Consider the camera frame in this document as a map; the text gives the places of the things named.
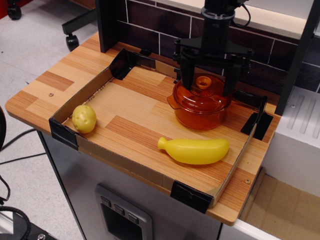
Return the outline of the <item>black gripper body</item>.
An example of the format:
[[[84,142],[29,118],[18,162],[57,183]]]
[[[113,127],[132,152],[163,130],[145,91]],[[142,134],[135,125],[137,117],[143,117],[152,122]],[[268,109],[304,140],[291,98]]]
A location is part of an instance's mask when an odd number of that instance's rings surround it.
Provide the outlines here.
[[[240,64],[241,74],[249,71],[254,51],[229,40],[230,24],[234,23],[236,9],[236,7],[203,7],[201,9],[202,35],[178,38],[174,41],[173,59],[179,64],[179,68],[181,56],[186,56],[194,59],[195,68],[206,66],[224,70]]]

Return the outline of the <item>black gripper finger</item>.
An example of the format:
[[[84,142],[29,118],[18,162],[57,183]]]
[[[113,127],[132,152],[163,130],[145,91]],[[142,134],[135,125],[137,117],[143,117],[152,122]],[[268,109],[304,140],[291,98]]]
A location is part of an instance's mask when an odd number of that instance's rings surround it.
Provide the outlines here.
[[[238,80],[242,75],[242,66],[240,64],[234,64],[232,66],[228,66],[224,68],[224,88],[223,88],[223,96],[229,96],[233,93]]]
[[[181,56],[180,71],[181,71],[181,81],[182,81],[183,87],[186,89],[191,89],[194,81],[194,73],[195,73],[194,59],[187,56]]]

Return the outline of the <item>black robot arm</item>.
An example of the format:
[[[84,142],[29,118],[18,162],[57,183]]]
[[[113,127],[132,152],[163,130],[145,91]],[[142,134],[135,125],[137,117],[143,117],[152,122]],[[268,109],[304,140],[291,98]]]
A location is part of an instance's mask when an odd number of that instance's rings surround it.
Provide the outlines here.
[[[173,60],[179,64],[182,85],[190,90],[196,66],[224,70],[223,96],[233,93],[238,80],[250,69],[254,51],[229,40],[230,23],[243,0],[206,0],[201,9],[204,18],[202,36],[175,40]]]

